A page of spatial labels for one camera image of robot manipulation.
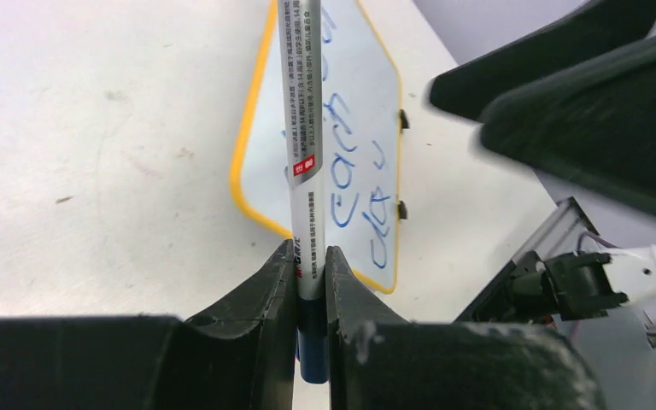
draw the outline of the gray background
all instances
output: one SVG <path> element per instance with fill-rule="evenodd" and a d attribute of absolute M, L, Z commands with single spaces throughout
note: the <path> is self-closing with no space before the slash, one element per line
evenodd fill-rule
<path fill-rule="evenodd" d="M 582 0 L 414 0 L 456 62 L 463 64 L 521 38 L 585 3 Z M 574 196 L 603 237 L 623 248 L 656 243 L 656 219 L 538 173 L 557 201 Z M 574 345 L 587 359 L 611 409 L 656 409 L 656 350 L 645 336 L 656 300 L 584 320 Z"/>

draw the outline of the yellow border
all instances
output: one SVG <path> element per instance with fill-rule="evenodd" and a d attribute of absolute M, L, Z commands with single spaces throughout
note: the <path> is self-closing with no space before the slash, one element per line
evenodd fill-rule
<path fill-rule="evenodd" d="M 363 18 L 366 20 L 366 23 L 373 31 L 373 34 L 376 36 L 376 40 L 381 48 L 384 50 L 384 54 L 389 59 L 391 66 L 394 68 L 396 73 L 396 78 L 398 80 L 398 107 L 403 106 L 403 94 L 401 86 L 401 75 L 398 73 L 398 67 L 396 66 L 394 60 L 391 58 L 389 51 L 386 49 L 384 41 L 381 39 L 381 36 L 378 35 L 376 27 L 373 26 L 371 19 L 368 17 L 368 13 L 363 8 L 363 5 L 360 3 L 360 0 L 355 0 L 358 10 L 363 15 Z M 235 201 L 237 208 L 243 211 L 249 218 L 255 222 L 266 226 L 271 231 L 276 232 L 281 237 L 292 238 L 292 234 L 287 229 L 278 225 L 275 221 L 270 220 L 265 215 L 258 213 L 248 205 L 248 202 L 245 201 L 243 197 L 243 189 L 240 185 L 240 171 L 243 168 L 243 161 L 245 159 L 245 151 L 248 148 L 248 139 L 250 137 L 250 131 L 253 126 L 253 118 L 255 116 L 255 108 L 258 103 L 258 97 L 260 95 L 262 79 L 265 74 L 265 67 L 267 64 L 267 57 L 270 53 L 270 46 L 272 42 L 272 32 L 275 30 L 275 21 L 278 18 L 278 0 L 272 0 L 270 2 L 270 9 L 267 11 L 267 20 L 265 23 L 265 29 L 262 34 L 262 42 L 260 49 L 258 51 L 257 61 L 255 62 L 255 70 L 253 71 L 253 78 L 250 81 L 250 91 L 248 92 L 248 98 L 245 102 L 245 109 L 243 111 L 243 118 L 240 121 L 240 127 L 237 131 L 237 141 L 235 142 L 235 150 L 232 153 L 232 163 L 230 165 L 230 192 L 232 193 L 232 200 Z M 401 122 L 398 124 L 398 138 L 397 138 L 397 147 L 396 147 L 396 162 L 397 167 L 396 175 L 396 198 L 400 198 L 399 189 L 401 188 Z M 394 292 L 396 285 L 398 284 L 398 231 L 399 231 L 399 219 L 396 215 L 395 222 L 395 259 L 394 259 L 394 280 L 393 286 L 386 288 L 376 282 L 375 280 L 368 278 L 366 275 L 355 271 L 354 274 L 361 282 L 367 284 L 375 290 L 389 295 Z"/>

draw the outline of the whiteboard marker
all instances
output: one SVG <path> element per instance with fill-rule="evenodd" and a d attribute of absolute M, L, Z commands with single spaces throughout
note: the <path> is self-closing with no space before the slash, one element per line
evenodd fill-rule
<path fill-rule="evenodd" d="M 325 317 L 320 0 L 278 0 L 290 215 L 298 276 L 298 350 L 306 382 L 328 380 Z"/>

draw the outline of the whiteboard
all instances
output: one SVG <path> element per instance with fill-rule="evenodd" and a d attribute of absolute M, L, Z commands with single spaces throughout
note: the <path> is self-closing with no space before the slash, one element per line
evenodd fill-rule
<path fill-rule="evenodd" d="M 322 4 L 326 243 L 341 247 L 365 284 L 391 293 L 401 83 L 360 3 Z M 230 182 L 236 204 L 250 218 L 292 237 L 276 5 L 267 18 Z"/>

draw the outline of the red label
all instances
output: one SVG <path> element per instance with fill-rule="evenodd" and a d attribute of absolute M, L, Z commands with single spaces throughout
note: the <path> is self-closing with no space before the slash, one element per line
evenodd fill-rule
<path fill-rule="evenodd" d="M 298 162 L 293 166 L 293 176 L 298 176 L 302 173 L 306 173 L 310 168 L 315 167 L 315 155 L 310 155 L 303 161 Z"/>

